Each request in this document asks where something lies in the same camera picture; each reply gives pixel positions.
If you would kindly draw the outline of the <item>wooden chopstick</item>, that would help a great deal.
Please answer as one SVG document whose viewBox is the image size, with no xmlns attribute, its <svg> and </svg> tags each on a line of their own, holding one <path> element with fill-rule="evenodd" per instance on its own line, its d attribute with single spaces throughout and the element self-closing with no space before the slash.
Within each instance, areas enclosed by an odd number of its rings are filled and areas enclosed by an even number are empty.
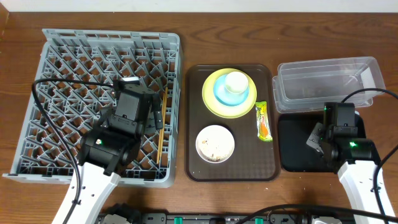
<svg viewBox="0 0 398 224">
<path fill-rule="evenodd" d="M 163 116 L 163 125 L 165 125 L 165 108 L 166 108 L 166 99 L 167 93 L 165 92 L 162 99 L 162 116 Z M 158 153 L 157 153 L 157 165 L 160 165 L 160 158 L 162 153 L 163 146 L 163 138 L 164 138 L 164 127 L 159 131 L 159 142 L 158 142 Z"/>
<path fill-rule="evenodd" d="M 165 92 L 163 95 L 163 102 L 162 102 L 163 128 L 159 131 L 159 145 L 158 145 L 158 154 L 157 154 L 157 164 L 159 166 L 160 166 L 160 160 L 162 157 L 162 148 L 163 148 L 163 141 L 164 141 L 165 115 L 166 115 L 166 109 L 167 109 L 167 93 L 168 93 L 168 87 L 165 88 Z"/>
</svg>

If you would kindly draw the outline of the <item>yellow green snack wrapper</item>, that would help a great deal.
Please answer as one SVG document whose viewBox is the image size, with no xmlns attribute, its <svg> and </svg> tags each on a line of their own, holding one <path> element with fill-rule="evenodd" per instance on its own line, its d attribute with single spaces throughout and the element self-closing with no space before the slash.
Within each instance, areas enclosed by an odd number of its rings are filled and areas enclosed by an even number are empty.
<svg viewBox="0 0 398 224">
<path fill-rule="evenodd" d="M 267 114 L 267 102 L 260 101 L 255 103 L 256 121 L 257 121 L 257 136 L 261 141 L 271 142 L 271 128 L 269 126 Z"/>
</svg>

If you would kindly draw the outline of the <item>white bowl with food residue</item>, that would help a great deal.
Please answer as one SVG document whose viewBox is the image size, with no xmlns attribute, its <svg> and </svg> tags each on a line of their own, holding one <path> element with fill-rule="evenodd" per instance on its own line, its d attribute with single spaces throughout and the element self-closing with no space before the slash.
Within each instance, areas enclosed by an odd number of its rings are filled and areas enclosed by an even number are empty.
<svg viewBox="0 0 398 224">
<path fill-rule="evenodd" d="M 217 164 L 227 161 L 232 156 L 235 141 L 231 131 L 224 126 L 210 125 L 198 133 L 195 147 L 204 161 Z"/>
</svg>

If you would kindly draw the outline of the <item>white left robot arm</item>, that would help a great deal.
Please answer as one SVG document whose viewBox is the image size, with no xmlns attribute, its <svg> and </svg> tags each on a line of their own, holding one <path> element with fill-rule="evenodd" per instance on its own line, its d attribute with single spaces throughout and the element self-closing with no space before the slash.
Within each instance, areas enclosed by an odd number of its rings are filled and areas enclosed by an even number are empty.
<svg viewBox="0 0 398 224">
<path fill-rule="evenodd" d="M 78 166 L 54 223 L 94 223 L 127 166 L 137 158 L 146 124 L 154 116 L 163 127 L 162 101 L 155 91 L 136 84 L 116 89 L 115 108 L 103 108 L 99 120 L 80 141 Z"/>
</svg>

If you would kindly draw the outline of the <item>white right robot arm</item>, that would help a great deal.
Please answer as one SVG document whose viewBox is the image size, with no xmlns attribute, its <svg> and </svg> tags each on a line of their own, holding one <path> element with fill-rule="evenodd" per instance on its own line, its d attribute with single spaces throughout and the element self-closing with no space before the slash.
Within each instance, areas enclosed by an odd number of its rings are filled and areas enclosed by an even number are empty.
<svg viewBox="0 0 398 224">
<path fill-rule="evenodd" d="M 352 209 L 382 216 L 355 215 L 356 223 L 397 223 L 376 145 L 360 135 L 354 104 L 325 103 L 323 122 L 315 125 L 307 145 L 338 175 Z"/>
</svg>

